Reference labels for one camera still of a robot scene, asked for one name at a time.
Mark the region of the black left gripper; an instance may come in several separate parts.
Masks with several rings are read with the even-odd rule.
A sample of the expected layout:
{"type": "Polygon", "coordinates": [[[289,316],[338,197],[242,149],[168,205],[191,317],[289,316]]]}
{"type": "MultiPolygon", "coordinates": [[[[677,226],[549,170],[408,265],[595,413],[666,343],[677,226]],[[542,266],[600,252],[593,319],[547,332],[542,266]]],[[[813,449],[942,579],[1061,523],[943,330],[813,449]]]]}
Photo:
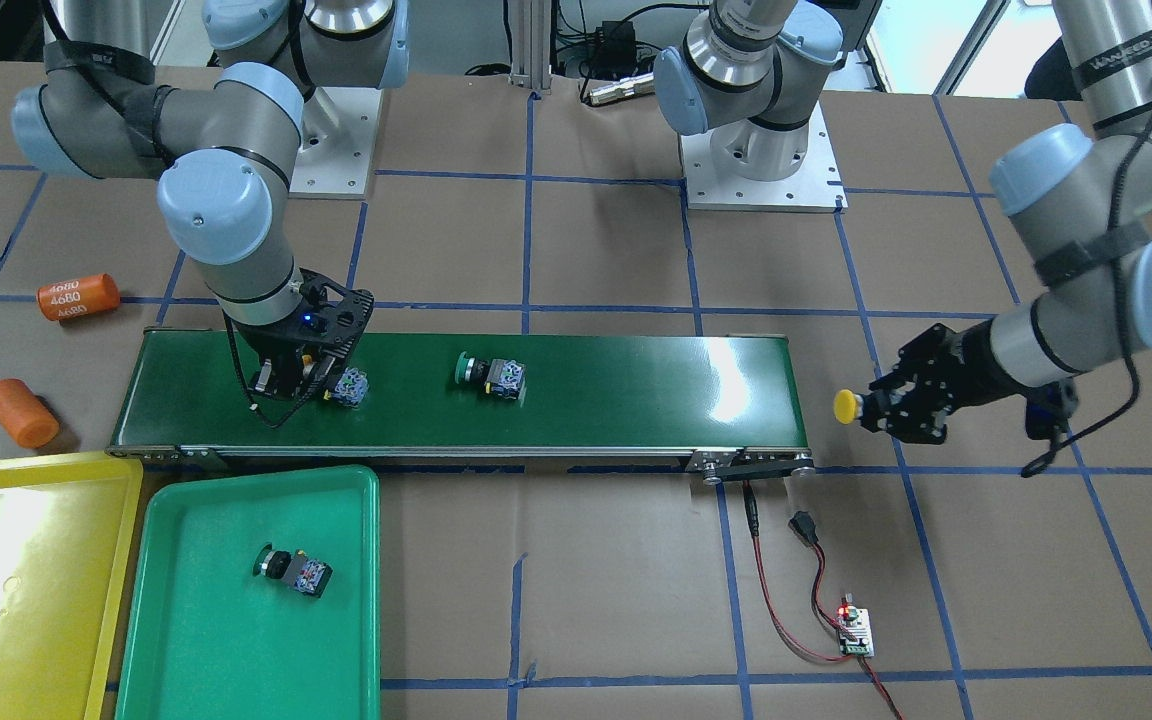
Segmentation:
{"type": "Polygon", "coordinates": [[[937,323],[902,346],[890,372],[861,396],[861,429],[905,445],[943,445],[952,414],[996,400],[991,329],[991,323],[963,332],[937,323]]]}

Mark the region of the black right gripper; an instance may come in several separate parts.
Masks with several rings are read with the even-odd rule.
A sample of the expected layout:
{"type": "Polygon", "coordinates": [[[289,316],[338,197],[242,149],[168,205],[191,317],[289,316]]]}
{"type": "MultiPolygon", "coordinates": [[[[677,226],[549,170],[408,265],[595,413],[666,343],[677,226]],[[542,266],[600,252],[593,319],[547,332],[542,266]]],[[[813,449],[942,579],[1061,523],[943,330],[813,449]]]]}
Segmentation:
{"type": "Polygon", "coordinates": [[[376,300],[302,270],[291,314],[270,325],[232,324],[232,366],[248,411],[282,429],[306,402],[323,400],[366,331],[376,300]]]}

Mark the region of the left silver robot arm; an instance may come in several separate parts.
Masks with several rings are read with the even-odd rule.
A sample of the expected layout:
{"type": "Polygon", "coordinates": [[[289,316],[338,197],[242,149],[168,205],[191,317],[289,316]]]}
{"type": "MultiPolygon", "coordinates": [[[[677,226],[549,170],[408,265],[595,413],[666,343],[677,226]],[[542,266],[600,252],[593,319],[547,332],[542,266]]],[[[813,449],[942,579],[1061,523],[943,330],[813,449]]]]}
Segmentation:
{"type": "MultiPolygon", "coordinates": [[[[1028,401],[1037,437],[1068,427],[1073,379],[1152,350],[1152,1],[1058,1],[1075,86],[1093,135],[1044,129],[990,172],[1002,213],[1044,291],[955,332],[933,325],[902,346],[864,395],[835,415],[914,445],[941,445],[963,407],[1028,401]]],[[[660,111],[682,136],[737,126],[753,141],[799,138],[840,53],[840,26],[799,1],[717,1],[660,53],[660,111]]]]}

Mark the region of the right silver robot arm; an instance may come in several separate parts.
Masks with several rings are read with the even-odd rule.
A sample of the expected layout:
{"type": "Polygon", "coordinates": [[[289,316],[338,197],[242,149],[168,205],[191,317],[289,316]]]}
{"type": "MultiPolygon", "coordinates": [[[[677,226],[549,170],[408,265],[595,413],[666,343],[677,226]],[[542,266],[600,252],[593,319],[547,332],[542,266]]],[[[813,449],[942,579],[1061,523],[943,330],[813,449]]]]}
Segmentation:
{"type": "Polygon", "coordinates": [[[410,68],[403,1],[206,1],[215,85],[156,79],[131,26],[101,1],[41,1],[46,82],[15,97],[12,131],[41,172],[151,179],[166,232],[223,311],[250,411],[259,397],[361,406],[349,356],[374,300],[294,260],[285,202],[308,142],[306,104],[326,86],[397,88],[410,68]]]}

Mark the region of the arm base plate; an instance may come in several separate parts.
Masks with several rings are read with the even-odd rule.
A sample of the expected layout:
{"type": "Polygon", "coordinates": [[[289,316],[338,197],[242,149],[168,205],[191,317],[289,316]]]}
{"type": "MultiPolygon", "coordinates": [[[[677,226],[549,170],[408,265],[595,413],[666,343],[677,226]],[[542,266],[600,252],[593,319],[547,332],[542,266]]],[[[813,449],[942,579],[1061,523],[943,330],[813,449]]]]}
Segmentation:
{"type": "Polygon", "coordinates": [[[780,132],[750,120],[681,136],[687,205],[702,211],[835,213],[849,209],[823,106],[780,132]]]}
{"type": "Polygon", "coordinates": [[[291,176],[297,199],[365,200],[385,92],[316,88],[303,114],[305,141],[291,176]]]}

